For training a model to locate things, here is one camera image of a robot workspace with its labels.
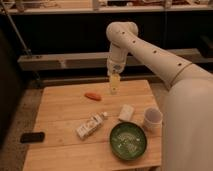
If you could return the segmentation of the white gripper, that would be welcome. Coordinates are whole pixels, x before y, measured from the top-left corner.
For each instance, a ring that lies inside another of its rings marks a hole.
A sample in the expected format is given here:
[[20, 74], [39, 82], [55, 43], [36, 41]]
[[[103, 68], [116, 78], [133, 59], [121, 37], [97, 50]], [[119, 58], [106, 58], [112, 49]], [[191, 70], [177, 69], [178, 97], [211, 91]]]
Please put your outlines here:
[[109, 77], [110, 92], [116, 94], [120, 83], [119, 74], [124, 70], [124, 60], [108, 57], [107, 69], [108, 73], [111, 74]]

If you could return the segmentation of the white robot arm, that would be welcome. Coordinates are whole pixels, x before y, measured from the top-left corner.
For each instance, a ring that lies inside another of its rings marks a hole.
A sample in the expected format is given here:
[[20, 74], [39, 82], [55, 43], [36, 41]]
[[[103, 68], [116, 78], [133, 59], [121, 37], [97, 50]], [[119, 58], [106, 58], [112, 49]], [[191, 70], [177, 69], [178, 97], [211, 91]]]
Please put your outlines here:
[[138, 37], [133, 22], [112, 22], [108, 74], [132, 54], [168, 87], [162, 128], [162, 171], [213, 171], [213, 74]]

